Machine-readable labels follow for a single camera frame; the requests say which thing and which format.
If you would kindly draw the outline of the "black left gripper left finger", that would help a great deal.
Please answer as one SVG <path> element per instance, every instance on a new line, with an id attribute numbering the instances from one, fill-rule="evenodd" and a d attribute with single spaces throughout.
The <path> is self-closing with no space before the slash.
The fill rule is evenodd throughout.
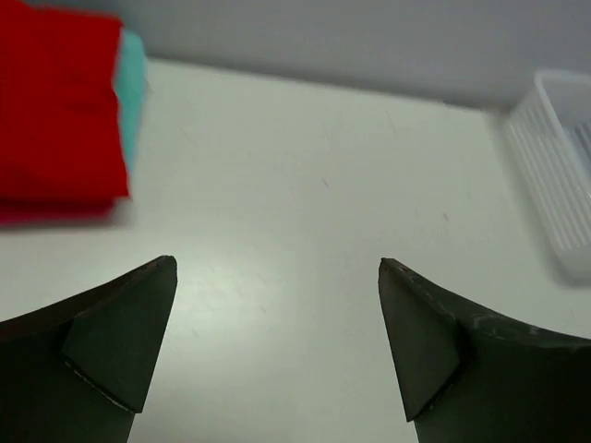
<path id="1" fill-rule="evenodd" d="M 160 256 L 1 324 L 4 442 L 126 442 L 142 413 L 177 287 Z"/>

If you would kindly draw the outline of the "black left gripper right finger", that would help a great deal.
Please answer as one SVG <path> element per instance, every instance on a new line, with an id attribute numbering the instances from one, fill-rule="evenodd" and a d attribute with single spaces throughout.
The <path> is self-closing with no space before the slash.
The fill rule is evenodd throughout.
<path id="1" fill-rule="evenodd" d="M 586 442 L 590 342 L 472 302 L 385 258 L 379 296 L 421 442 Z"/>

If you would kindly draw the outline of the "red t-shirt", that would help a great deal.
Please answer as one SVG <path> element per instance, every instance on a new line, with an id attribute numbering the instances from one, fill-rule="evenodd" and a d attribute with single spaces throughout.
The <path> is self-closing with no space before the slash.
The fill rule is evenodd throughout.
<path id="1" fill-rule="evenodd" d="M 2 2 L 2 198 L 128 197 L 115 94 L 122 27 L 113 16 Z"/>

